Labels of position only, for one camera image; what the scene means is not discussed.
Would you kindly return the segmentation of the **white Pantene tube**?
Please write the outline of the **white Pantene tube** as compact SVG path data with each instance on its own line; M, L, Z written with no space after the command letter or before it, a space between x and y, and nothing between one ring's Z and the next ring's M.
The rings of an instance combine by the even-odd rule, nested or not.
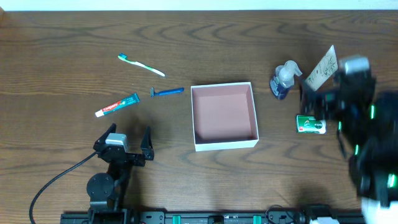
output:
M317 66L305 80L306 84L317 91L338 69L335 48L332 45Z

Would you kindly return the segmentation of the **green soap bar pack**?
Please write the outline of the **green soap bar pack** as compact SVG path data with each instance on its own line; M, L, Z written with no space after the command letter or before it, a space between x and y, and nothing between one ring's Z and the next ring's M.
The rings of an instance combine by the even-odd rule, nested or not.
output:
M296 127L298 133L326 133L326 121L316 120L314 116L297 115Z

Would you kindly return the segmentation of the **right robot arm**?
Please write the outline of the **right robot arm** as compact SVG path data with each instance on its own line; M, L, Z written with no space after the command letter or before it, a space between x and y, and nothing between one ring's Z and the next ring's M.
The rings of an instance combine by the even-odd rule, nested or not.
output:
M374 97L369 70L337 72L338 87L316 92L300 83L300 111L335 121L339 141L353 148L349 175L366 223L397 223L397 93Z

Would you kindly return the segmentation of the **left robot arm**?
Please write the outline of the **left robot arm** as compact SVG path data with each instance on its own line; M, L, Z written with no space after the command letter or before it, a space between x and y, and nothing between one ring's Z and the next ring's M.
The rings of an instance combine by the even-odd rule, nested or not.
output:
M96 212L117 211L124 199L134 166L144 167L146 161L154 159L154 148L150 136L151 128L146 127L141 141L141 153L128 151L127 136L116 132L116 124L94 143L98 157L108 163L105 173L95 174L87 183L90 208Z

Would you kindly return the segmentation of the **Colgate toothpaste tube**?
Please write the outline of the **Colgate toothpaste tube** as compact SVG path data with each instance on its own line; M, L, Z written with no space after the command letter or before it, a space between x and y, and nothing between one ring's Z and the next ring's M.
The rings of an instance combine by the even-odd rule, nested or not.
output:
M95 116L97 118L99 118L99 117L104 116L106 114L109 114L109 113L112 113L114 111L120 110L121 108L127 107L129 105L133 105L133 104L136 104L136 103L139 103L139 102L140 102L140 99L139 99L137 93L134 93L131 96L128 96L128 97L126 97L126 98L124 98L122 100L119 100L119 101L111 104L111 105L108 105L108 106L106 106L104 108L101 108L99 111L97 111L95 113Z

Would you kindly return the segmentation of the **clear soap pump bottle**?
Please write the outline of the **clear soap pump bottle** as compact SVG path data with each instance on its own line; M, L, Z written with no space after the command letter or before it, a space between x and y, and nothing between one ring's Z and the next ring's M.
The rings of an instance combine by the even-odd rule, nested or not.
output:
M278 100L283 100L294 86L294 76L301 76L298 65L293 60L288 60L284 65L275 68L274 75L270 79L270 89Z

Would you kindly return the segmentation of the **green white toothbrush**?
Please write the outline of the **green white toothbrush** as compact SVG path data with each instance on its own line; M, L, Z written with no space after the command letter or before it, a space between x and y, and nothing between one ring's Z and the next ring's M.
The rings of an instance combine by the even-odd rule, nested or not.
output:
M149 70L149 71L151 71L151 72L153 72L153 73L156 73L156 74L159 75L160 77L166 77L166 74L163 73L163 72L161 72L160 70L158 70L158 69L156 69L156 68L153 68L153 67L150 67L150 66L148 66L148 65L145 65L145 64L143 64L143 63L140 63L140 62L138 62L138 61L131 61L131 60L128 59L128 56L125 55L125 54L123 54L123 53L120 53L120 54L118 55L118 59L120 59L120 60L122 60L122 61L124 61L124 62L126 62L126 63L129 63L129 64L131 64L131 65L135 65L135 66L144 68L144 69L146 69L146 70Z

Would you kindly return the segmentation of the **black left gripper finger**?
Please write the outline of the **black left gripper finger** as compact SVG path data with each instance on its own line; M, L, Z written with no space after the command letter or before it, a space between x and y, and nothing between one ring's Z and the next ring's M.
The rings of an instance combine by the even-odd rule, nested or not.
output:
M113 123L106 131L105 133L94 143L94 146L100 146L106 144L106 139L111 133L116 132L116 127L117 125Z
M146 127L144 137L141 141L141 150L143 153L153 153L154 152L154 148L153 148L152 140L151 140L150 126Z

